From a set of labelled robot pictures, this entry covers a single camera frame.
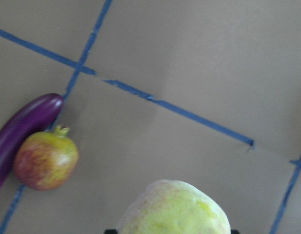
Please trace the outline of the purple eggplant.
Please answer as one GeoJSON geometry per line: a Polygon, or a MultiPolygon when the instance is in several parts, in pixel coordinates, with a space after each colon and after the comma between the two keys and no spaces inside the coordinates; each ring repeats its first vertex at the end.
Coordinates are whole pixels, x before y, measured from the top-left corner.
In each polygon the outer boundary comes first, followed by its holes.
{"type": "Polygon", "coordinates": [[[63,96],[45,94],[18,110],[0,130],[0,189],[12,171],[14,157],[28,136],[46,130],[61,112],[63,96]]]}

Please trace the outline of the red yellow pomegranate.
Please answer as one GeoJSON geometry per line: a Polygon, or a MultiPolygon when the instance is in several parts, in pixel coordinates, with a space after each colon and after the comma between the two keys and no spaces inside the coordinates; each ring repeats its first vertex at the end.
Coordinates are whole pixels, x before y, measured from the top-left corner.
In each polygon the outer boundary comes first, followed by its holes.
{"type": "Polygon", "coordinates": [[[69,178],[79,160],[69,130],[58,125],[52,131],[34,133],[23,142],[13,164],[13,172],[22,184],[38,191],[52,190],[69,178]]]}

